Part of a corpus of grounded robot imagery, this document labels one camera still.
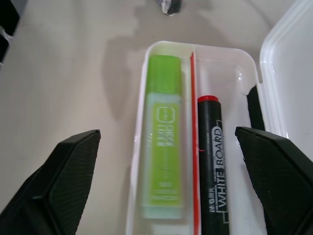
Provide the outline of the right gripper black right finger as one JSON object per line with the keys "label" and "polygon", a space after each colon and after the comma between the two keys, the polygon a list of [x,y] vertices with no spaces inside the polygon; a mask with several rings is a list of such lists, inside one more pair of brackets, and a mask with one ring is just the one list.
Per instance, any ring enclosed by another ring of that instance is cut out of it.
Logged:
{"label": "right gripper black right finger", "polygon": [[313,235],[313,162],[289,139],[237,127],[268,235]]}

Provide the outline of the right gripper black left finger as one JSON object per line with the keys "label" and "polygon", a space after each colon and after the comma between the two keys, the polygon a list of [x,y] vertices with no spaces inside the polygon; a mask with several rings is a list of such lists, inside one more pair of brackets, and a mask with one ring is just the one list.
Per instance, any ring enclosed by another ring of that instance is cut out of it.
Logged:
{"label": "right gripper black left finger", "polygon": [[0,213],[0,235],[75,235],[89,196],[101,134],[58,143]]}

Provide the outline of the black whiteboard marker red cap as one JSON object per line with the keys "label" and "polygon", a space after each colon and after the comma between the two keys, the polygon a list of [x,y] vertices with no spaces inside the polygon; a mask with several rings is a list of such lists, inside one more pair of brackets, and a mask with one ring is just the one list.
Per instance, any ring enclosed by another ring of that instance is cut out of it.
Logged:
{"label": "black whiteboard marker red cap", "polygon": [[221,104],[198,98],[201,235],[229,235],[227,182]]}

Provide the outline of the green glue stick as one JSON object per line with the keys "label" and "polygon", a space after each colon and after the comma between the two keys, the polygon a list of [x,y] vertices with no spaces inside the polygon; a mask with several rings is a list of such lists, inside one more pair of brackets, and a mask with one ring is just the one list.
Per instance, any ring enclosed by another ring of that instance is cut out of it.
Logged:
{"label": "green glue stick", "polygon": [[181,219],[181,60],[149,58],[143,127],[142,213],[147,219]]}

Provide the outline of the white plastic pencil case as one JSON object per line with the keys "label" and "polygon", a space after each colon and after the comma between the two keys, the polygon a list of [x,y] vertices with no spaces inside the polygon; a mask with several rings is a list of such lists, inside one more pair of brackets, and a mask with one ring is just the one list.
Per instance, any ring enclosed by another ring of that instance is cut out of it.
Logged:
{"label": "white plastic pencil case", "polygon": [[[159,41],[148,48],[141,73],[123,235],[201,235],[194,215],[192,95],[210,91],[222,105],[230,235],[269,235],[235,129],[251,125],[248,96],[254,91],[265,130],[290,139],[313,161],[313,0],[296,0],[263,40],[259,54],[256,63],[247,52],[235,48],[173,41]],[[182,68],[183,204],[165,220],[144,218],[141,204],[147,59],[152,55],[179,57]]]}

